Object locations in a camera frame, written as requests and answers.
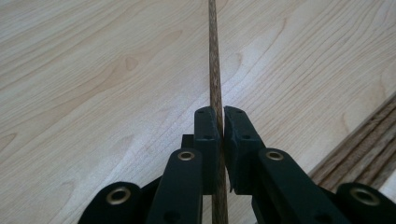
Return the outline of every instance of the metal ring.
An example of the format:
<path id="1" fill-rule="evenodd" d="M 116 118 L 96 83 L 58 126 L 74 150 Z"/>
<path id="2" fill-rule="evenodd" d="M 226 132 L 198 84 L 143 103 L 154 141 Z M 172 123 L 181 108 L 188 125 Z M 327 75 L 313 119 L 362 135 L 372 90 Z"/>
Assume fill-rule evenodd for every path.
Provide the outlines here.
<path id="1" fill-rule="evenodd" d="M 177 157 L 181 161 L 190 161 L 190 160 L 194 159 L 195 155 L 190 151 L 182 151 L 182 152 L 178 153 Z"/>
<path id="2" fill-rule="evenodd" d="M 279 152 L 269 151 L 265 153 L 265 156 L 273 161 L 281 161 L 283 160 L 283 155 Z"/>
<path id="3" fill-rule="evenodd" d="M 120 198 L 114 198 L 114 194 L 118 192 L 122 192 L 123 196 Z M 117 204 L 125 203 L 130 197 L 131 197 L 131 191 L 129 191 L 125 187 L 119 187 L 111 190 L 111 192 L 107 194 L 106 201 L 111 205 L 117 205 Z"/>
<path id="4" fill-rule="evenodd" d="M 359 202 L 370 206 L 377 206 L 380 203 L 378 197 L 367 189 L 353 188 L 350 190 L 350 194 Z"/>

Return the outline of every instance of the wooden table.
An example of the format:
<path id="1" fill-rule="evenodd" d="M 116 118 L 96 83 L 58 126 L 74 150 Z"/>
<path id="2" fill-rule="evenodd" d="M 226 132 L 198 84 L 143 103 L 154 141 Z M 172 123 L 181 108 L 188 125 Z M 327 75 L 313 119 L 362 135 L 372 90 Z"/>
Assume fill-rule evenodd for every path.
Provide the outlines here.
<path id="1" fill-rule="evenodd" d="M 1 222 L 76 223 L 160 176 L 209 105 L 207 21 L 207 1 L 1 1 Z M 218 0 L 218 26 L 223 103 L 307 172 L 396 92 L 395 1 Z"/>

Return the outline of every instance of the wood grain pattern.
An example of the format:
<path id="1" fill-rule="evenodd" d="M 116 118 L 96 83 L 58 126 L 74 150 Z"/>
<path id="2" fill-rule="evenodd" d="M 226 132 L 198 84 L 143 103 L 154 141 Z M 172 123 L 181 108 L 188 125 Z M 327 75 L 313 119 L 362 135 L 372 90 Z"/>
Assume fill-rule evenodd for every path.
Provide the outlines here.
<path id="1" fill-rule="evenodd" d="M 342 183 L 359 182 L 380 189 L 396 168 L 396 96 L 334 150 L 312 179 L 336 191 Z"/>
<path id="2" fill-rule="evenodd" d="M 220 138 L 223 138 L 223 106 L 221 103 L 221 78 L 219 65 L 218 23 L 216 0 L 209 0 L 209 92 L 210 105 L 215 110 Z M 217 190 L 212 196 L 212 223 L 227 224 L 227 190 L 224 149 L 220 147 Z"/>
<path id="3" fill-rule="evenodd" d="M 209 105 L 207 9 L 0 1 L 2 223 L 76 223 L 104 186 L 163 173 Z M 217 10 L 223 104 L 306 172 L 396 92 L 395 1 L 218 0 Z M 229 194 L 228 209 L 230 223 L 255 222 L 249 197 Z M 210 213 L 205 198 L 204 223 Z"/>

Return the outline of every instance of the brown wooden strip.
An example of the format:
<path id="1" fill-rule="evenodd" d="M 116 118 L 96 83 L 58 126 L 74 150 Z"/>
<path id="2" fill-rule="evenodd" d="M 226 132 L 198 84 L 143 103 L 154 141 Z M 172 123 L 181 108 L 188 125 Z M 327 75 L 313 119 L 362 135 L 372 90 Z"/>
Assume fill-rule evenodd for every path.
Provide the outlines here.
<path id="1" fill-rule="evenodd" d="M 335 191 L 345 182 L 373 185 L 381 182 L 377 181 L 380 176 L 388 178 L 394 170 L 390 169 L 394 163 L 390 156 L 395 150 L 395 124 L 394 95 L 314 169 L 312 179 L 323 188 Z"/>
<path id="2" fill-rule="evenodd" d="M 218 120 L 218 130 L 222 139 L 223 117 L 221 103 L 221 82 L 219 68 L 219 41 L 216 14 L 216 0 L 209 0 L 209 79 L 210 79 L 210 105 L 213 107 Z M 227 191 L 224 150 L 220 147 L 219 177 L 216 192 L 212 196 L 212 223 L 227 224 Z"/>

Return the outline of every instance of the brown wooden stick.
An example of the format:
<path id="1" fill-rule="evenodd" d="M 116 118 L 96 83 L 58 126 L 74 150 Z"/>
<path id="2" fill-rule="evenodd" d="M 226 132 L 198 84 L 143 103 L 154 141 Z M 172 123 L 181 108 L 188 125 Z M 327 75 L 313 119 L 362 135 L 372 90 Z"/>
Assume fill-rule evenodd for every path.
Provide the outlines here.
<path id="1" fill-rule="evenodd" d="M 218 130 L 223 137 L 223 117 L 221 104 L 221 82 L 219 68 L 219 41 L 216 15 L 216 0 L 209 0 L 209 69 L 210 69 L 210 105 L 213 107 L 218 120 Z M 224 150 L 220 147 L 219 177 L 216 192 L 212 196 L 212 223 L 227 224 L 227 191 L 224 163 Z"/>
<path id="2" fill-rule="evenodd" d="M 325 189 L 336 191 L 345 182 L 379 188 L 396 164 L 396 95 L 350 135 L 311 174 Z"/>

